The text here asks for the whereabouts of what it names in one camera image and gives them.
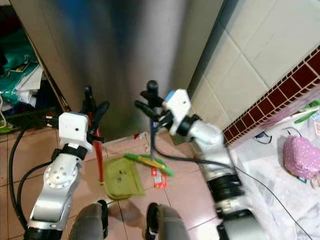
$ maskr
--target black wheel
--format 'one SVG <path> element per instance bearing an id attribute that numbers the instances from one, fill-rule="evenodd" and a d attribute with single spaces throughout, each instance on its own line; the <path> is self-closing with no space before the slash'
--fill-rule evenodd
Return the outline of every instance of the black wheel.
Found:
<path id="1" fill-rule="evenodd" d="M 103 228 L 103 238 L 108 236 L 108 205 L 105 200 L 99 200 L 98 203 L 101 204 L 101 221 Z"/>
<path id="2" fill-rule="evenodd" d="M 153 202 L 150 203 L 146 211 L 146 231 L 145 239 L 154 240 L 158 233 L 158 204 Z"/>

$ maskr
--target stainless steel refrigerator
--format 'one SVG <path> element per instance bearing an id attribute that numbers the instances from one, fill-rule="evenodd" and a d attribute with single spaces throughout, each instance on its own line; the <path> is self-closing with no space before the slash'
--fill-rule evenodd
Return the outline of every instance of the stainless steel refrigerator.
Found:
<path id="1" fill-rule="evenodd" d="M 223 0 L 11 0 L 37 54 L 68 105 L 84 86 L 110 108 L 109 140 L 148 129 L 134 100 L 149 80 L 159 94 L 187 88 Z"/>

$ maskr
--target dark red tile border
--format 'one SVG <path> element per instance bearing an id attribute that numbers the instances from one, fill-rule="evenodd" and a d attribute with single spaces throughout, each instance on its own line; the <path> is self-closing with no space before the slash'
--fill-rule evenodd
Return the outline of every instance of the dark red tile border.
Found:
<path id="1" fill-rule="evenodd" d="M 255 106 L 254 108 L 252 108 L 249 111 L 249 114 L 251 115 L 251 117 L 253 118 L 253 120 L 255 121 L 259 121 L 264 114 L 260 111 L 260 109 L 258 108 L 258 106 Z"/>
<path id="2" fill-rule="evenodd" d="M 275 107 L 271 104 L 271 102 L 267 97 L 264 100 L 262 100 L 260 103 L 258 103 L 258 107 L 261 109 L 264 115 L 267 115 L 268 113 L 272 112 L 275 109 Z"/>
<path id="3" fill-rule="evenodd" d="M 247 128 L 255 123 L 255 121 L 252 119 L 252 117 L 250 116 L 249 113 L 247 113 L 246 115 L 244 115 L 242 117 L 242 121 L 244 122 L 244 124 L 246 125 Z"/>
<path id="4" fill-rule="evenodd" d="M 320 45 L 223 130 L 228 145 L 254 137 L 320 95 Z"/>
<path id="5" fill-rule="evenodd" d="M 317 76 L 307 65 L 303 65 L 292 75 L 292 77 L 303 88 L 312 82 L 312 80 L 314 80 Z"/>
<path id="6" fill-rule="evenodd" d="M 232 126 L 229 128 L 229 130 L 230 130 L 232 136 L 235 137 L 235 136 L 239 135 L 239 131 L 238 131 L 238 129 L 237 129 L 237 127 L 236 127 L 235 124 L 232 125 Z"/>
<path id="7" fill-rule="evenodd" d="M 235 123 L 235 126 L 240 132 L 243 132 L 244 130 L 246 130 L 246 126 L 241 119 Z"/>
<path id="8" fill-rule="evenodd" d="M 320 51 L 307 62 L 320 75 Z"/>
<path id="9" fill-rule="evenodd" d="M 277 88 L 269 94 L 268 98 L 275 107 L 280 106 L 284 101 L 287 100 L 285 95 Z"/>
<path id="10" fill-rule="evenodd" d="M 301 90 L 301 88 L 295 83 L 295 81 L 291 77 L 285 80 L 279 86 L 279 88 L 287 98 L 291 98 L 293 95 L 295 95 L 297 92 Z"/>

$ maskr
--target green dustpan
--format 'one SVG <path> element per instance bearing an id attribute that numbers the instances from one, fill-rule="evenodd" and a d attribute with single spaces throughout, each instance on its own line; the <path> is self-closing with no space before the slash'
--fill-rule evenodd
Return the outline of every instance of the green dustpan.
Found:
<path id="1" fill-rule="evenodd" d="M 103 172 L 103 186 L 111 199 L 123 200 L 132 196 L 145 195 L 134 161 L 125 157 L 105 159 L 103 161 Z"/>

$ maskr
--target pink bag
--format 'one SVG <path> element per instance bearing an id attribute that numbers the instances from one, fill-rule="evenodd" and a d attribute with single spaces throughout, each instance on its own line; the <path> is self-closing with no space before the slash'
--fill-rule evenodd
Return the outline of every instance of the pink bag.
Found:
<path id="1" fill-rule="evenodd" d="M 312 179 L 320 174 L 320 150 L 309 140 L 289 136 L 283 147 L 284 167 L 297 177 Z"/>

